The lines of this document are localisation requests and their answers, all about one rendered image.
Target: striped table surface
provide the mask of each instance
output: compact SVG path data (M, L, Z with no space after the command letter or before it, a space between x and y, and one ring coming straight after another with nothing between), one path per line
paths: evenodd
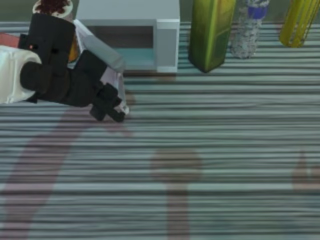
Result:
M125 79L123 124L0 106L1 240L319 239L320 25L292 49L264 24L254 58L208 74L189 31L175 76Z

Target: green box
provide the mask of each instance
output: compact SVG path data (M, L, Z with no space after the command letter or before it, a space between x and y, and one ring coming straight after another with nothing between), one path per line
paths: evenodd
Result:
M225 62L237 0L193 0L189 61L208 73Z

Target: green wall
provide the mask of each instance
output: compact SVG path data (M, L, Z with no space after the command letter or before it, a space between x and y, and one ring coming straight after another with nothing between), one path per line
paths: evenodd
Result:
M0 0L0 21L28 21L35 2L36 0ZM77 6L79 0L73 0L73 2ZM266 21L282 21L289 3L290 0L271 0ZM192 4L193 0L180 0L182 21L191 20Z

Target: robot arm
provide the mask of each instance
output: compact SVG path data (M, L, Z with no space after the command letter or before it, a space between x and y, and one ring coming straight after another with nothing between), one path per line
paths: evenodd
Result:
M96 120L102 121L109 115L114 121L122 122L125 113L115 110L122 102L118 97L118 90L100 81L108 68L107 64L85 50L75 67L68 68L74 34L75 26L63 19L39 13L32 16L28 35L20 36L19 49L10 49L21 53L16 55L16 61L21 66L15 66L15 73L4 80L19 83L20 91L28 93L23 97L16 97L14 101L37 103L37 100L43 100L73 107L92 105L90 114ZM36 60L22 61L22 53Z

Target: green carton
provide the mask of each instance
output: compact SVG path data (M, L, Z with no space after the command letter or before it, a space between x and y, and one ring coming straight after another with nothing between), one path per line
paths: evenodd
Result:
M225 61L236 0L193 0L189 61L208 73Z

